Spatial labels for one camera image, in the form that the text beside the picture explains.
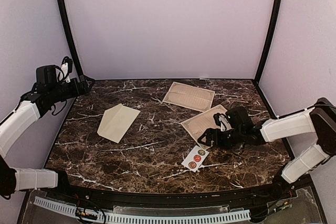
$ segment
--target cardboard sheet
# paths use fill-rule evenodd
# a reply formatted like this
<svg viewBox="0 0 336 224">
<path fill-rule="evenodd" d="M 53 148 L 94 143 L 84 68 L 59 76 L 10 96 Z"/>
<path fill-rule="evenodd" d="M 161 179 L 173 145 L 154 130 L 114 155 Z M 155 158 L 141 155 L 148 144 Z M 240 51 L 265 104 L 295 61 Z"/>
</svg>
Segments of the cardboard sheet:
<svg viewBox="0 0 336 224">
<path fill-rule="evenodd" d="M 204 144 L 199 144 L 197 142 L 197 139 L 205 132 L 207 128 L 220 129 L 220 127 L 215 124 L 214 114 L 216 113 L 225 114 L 226 111 L 227 110 L 222 105 L 217 105 L 204 113 L 201 113 L 197 116 L 194 116 L 193 118 L 184 121 L 181 124 L 188 131 L 190 136 L 196 141 L 196 143 L 202 149 L 207 150 L 210 147 Z M 228 130 L 231 129 L 229 123 L 225 123 L 225 126 L 227 127 Z"/>
<path fill-rule="evenodd" d="M 173 82 L 163 102 L 204 112 L 211 108 L 214 95 L 215 91 Z"/>
<path fill-rule="evenodd" d="M 182 162 L 182 165 L 193 172 L 197 172 L 198 168 L 203 163 L 204 159 L 207 157 L 209 152 L 203 150 L 198 145 L 196 145 Z"/>
<path fill-rule="evenodd" d="M 139 113 L 139 110 L 122 104 L 105 110 L 97 131 L 98 135 L 119 143 Z"/>
</svg>

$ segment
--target red circle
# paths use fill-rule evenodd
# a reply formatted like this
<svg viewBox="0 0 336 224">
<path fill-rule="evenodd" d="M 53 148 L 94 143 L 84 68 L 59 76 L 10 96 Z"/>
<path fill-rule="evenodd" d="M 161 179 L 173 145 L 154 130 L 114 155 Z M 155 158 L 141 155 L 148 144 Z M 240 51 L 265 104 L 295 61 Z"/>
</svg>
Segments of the red circle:
<svg viewBox="0 0 336 224">
<path fill-rule="evenodd" d="M 200 162 L 201 160 L 202 160 L 201 156 L 199 156 L 199 155 L 194 156 L 194 161 Z"/>
<path fill-rule="evenodd" d="M 196 166 L 197 166 L 197 165 L 196 165 L 195 162 L 192 162 L 192 161 L 191 161 L 191 162 L 189 163 L 189 168 L 190 168 L 190 169 L 195 169 Z"/>
</svg>

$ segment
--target beige paper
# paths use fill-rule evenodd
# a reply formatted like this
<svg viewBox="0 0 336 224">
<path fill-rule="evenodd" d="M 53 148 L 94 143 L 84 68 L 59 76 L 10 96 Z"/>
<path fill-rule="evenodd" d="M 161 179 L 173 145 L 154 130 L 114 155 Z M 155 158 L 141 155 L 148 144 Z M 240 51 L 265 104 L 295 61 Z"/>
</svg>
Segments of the beige paper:
<svg viewBox="0 0 336 224">
<path fill-rule="evenodd" d="M 173 82 L 163 102 L 204 112 L 211 108 L 214 95 L 215 91 Z"/>
<path fill-rule="evenodd" d="M 214 114 L 216 113 L 222 113 L 225 114 L 227 110 L 222 105 L 217 105 L 213 107 L 212 109 L 201 113 L 197 116 L 194 116 L 193 118 L 190 118 L 186 121 L 184 121 L 182 126 L 188 131 L 190 136 L 196 141 L 196 143 L 204 150 L 209 149 L 209 146 L 206 146 L 204 144 L 199 144 L 197 142 L 197 139 L 206 131 L 208 128 L 217 128 L 220 129 L 219 126 L 216 125 L 214 120 Z M 227 129 L 231 129 L 231 126 L 229 123 L 225 123 L 225 126 Z"/>
<path fill-rule="evenodd" d="M 140 111 L 122 104 L 105 110 L 98 128 L 98 135 L 119 143 Z"/>
</svg>

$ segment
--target marble tabletop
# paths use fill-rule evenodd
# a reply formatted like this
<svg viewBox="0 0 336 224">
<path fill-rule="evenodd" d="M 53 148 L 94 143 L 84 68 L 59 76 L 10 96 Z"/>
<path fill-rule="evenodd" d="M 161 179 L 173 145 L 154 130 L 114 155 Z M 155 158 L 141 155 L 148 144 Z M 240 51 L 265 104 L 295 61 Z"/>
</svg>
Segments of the marble tabletop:
<svg viewBox="0 0 336 224">
<path fill-rule="evenodd" d="M 204 193 L 271 183 L 290 160 L 281 140 L 235 150 L 210 148 L 203 168 L 181 165 L 195 141 L 181 122 L 200 112 L 162 103 L 177 81 L 216 92 L 212 107 L 245 106 L 254 122 L 269 114 L 250 80 L 97 81 L 73 104 L 46 168 L 66 170 L 77 186 L 131 193 Z M 97 134 L 103 113 L 119 103 L 140 110 L 119 144 Z"/>
</svg>

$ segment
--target sticker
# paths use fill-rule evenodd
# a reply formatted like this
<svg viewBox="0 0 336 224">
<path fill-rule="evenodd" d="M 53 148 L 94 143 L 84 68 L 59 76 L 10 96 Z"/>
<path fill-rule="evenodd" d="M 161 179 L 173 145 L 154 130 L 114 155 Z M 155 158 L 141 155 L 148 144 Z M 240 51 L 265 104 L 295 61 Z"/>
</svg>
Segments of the sticker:
<svg viewBox="0 0 336 224">
<path fill-rule="evenodd" d="M 202 160 L 201 156 L 199 156 L 199 155 L 194 156 L 194 161 L 199 162 L 201 160 Z"/>
<path fill-rule="evenodd" d="M 190 169 L 195 169 L 196 168 L 196 163 L 195 162 L 190 162 L 189 163 L 189 167 L 190 167 Z"/>
<path fill-rule="evenodd" d="M 187 157 L 182 162 L 182 165 L 193 172 L 197 172 L 198 168 L 208 156 L 209 152 L 203 150 L 201 147 L 196 145 L 187 155 Z"/>
<path fill-rule="evenodd" d="M 204 156 L 204 155 L 205 155 L 205 150 L 199 150 L 198 153 L 199 153 L 201 156 Z"/>
</svg>

